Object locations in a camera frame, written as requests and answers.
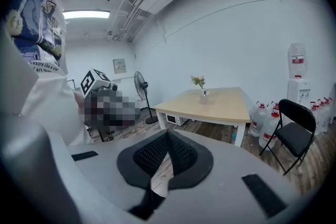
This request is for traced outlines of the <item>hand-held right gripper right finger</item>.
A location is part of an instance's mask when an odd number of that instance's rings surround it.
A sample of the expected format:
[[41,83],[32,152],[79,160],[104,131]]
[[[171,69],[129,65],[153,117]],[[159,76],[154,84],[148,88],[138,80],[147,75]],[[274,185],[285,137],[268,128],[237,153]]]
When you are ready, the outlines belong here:
[[169,190],[193,188],[213,168],[212,153],[205,146],[177,131],[168,130],[167,148],[173,167],[173,178],[168,183]]

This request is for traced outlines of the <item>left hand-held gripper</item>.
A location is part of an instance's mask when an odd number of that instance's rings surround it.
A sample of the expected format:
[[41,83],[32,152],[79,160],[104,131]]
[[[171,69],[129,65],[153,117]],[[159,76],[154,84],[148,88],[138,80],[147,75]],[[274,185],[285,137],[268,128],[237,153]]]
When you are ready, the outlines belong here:
[[80,90],[84,98],[86,98],[91,91],[97,91],[101,87],[113,91],[117,91],[118,89],[118,86],[113,83],[104,72],[97,69],[90,69],[80,83]]

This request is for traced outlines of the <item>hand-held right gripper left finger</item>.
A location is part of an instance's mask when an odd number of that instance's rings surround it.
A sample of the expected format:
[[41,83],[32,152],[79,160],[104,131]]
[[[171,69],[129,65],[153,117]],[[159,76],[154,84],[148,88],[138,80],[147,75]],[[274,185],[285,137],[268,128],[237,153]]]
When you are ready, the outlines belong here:
[[150,189],[151,178],[168,154],[168,140],[168,131],[161,130],[119,153],[117,168],[129,185]]

